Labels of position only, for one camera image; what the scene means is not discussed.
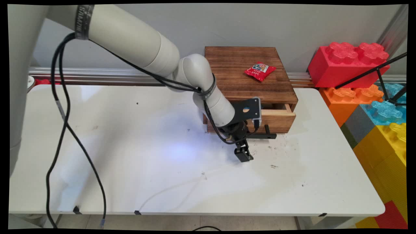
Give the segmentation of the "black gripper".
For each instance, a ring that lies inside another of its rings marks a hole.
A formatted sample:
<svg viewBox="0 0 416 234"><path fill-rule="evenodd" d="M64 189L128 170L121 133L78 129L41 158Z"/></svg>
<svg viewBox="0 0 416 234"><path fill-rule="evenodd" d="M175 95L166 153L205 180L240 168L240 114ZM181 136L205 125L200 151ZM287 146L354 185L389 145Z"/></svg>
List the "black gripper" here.
<svg viewBox="0 0 416 234"><path fill-rule="evenodd" d="M254 120L253 124L253 132L249 131L247 120L217 129L217 135L224 143L236 144L235 156L240 162L249 162L254 159L249 152L249 146L246 140L256 134L258 130L258 121Z"/></svg>

